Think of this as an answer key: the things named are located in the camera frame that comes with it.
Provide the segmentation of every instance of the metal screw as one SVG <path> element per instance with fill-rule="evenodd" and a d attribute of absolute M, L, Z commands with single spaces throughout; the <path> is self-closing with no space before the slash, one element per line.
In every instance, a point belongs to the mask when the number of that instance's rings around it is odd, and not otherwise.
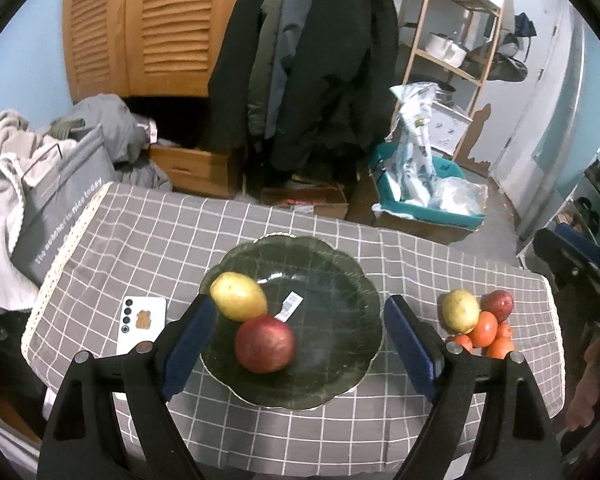
<path fill-rule="evenodd" d="M 459 353 L 462 353 L 462 345 L 451 341 L 446 344 L 446 350 L 451 354 L 458 355 Z"/>
<path fill-rule="evenodd" d="M 136 345 L 136 352 L 139 354 L 147 354 L 154 347 L 154 344 L 151 341 L 142 341 Z"/>
<path fill-rule="evenodd" d="M 89 356 L 91 354 L 89 354 L 89 352 L 87 352 L 86 350 L 80 350 L 75 356 L 74 356 L 74 361 L 77 363 L 83 363 L 85 362 Z"/>
<path fill-rule="evenodd" d="M 511 352 L 509 354 L 511 360 L 519 365 L 525 362 L 525 357 L 520 352 Z"/>

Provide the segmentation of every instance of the dark green plate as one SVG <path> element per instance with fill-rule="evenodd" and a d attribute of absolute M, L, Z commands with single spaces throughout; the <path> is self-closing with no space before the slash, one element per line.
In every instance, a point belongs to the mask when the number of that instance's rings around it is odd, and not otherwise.
<path fill-rule="evenodd" d="M 380 299 L 353 258 L 317 238 L 269 235 L 229 251 L 209 269 L 200 292 L 208 294 L 229 270 L 260 283 L 271 316 L 291 292 L 304 298 L 287 321 L 296 353 L 283 370 L 254 374 L 234 355 L 240 323 L 219 315 L 202 351 L 213 377 L 246 402 L 289 410 L 317 408 L 364 378 L 382 344 Z"/>

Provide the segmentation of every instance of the hand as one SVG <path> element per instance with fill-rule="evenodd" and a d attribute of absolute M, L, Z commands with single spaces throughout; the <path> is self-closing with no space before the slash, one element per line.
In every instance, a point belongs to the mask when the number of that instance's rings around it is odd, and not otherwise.
<path fill-rule="evenodd" d="M 587 369 L 576 387 L 576 393 L 567 410 L 569 431 L 575 431 L 581 426 L 586 428 L 593 421 L 593 406 L 600 398 L 600 380 L 596 375 L 599 356 L 600 339 L 597 339 L 584 354 Z"/>

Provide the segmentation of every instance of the laundry basket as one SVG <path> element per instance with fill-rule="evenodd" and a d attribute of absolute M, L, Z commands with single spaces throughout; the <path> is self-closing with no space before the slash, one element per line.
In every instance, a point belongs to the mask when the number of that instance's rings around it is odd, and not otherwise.
<path fill-rule="evenodd" d="M 389 186 L 389 181 L 386 176 L 384 162 L 388 160 L 395 152 L 396 146 L 389 143 L 380 144 L 375 148 L 369 160 L 369 168 L 371 168 L 382 211 L 403 218 L 410 218 L 419 222 L 428 224 L 452 226 L 468 231 L 476 230 L 484 221 L 484 215 L 461 215 L 440 211 L 439 209 L 431 209 L 404 202 L 394 200 L 393 193 Z M 464 173 L 460 167 L 451 160 L 446 160 L 440 156 L 433 156 L 433 167 L 436 170 L 436 175 L 439 178 L 447 178 L 450 176 L 464 179 Z"/>

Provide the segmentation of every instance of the gray checkered tablecloth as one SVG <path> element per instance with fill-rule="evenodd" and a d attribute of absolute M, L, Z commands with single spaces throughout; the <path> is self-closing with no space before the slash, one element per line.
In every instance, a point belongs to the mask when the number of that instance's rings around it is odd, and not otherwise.
<path fill-rule="evenodd" d="M 564 402 L 564 355 L 557 313 L 541 276 L 489 263 L 399 232 L 225 200 L 119 185 L 103 188 L 81 216 L 49 272 L 22 351 L 54 391 L 80 349 L 115 354 L 125 295 L 162 296 L 174 320 L 206 271 L 236 244 L 274 232 L 313 235 L 359 261 L 384 301 L 403 294 L 435 326 L 436 300 L 453 288 L 513 294 L 516 348 L 534 372 L 549 414 Z M 475 396 L 459 452 L 475 439 L 483 396 Z M 311 476 L 395 470 L 416 440 L 430 406 L 413 389 L 385 343 L 353 391 L 307 412 L 241 402 L 200 365 L 169 409 L 193 457 L 255 472 Z M 126 402 L 116 410 L 130 449 L 138 438 Z"/>

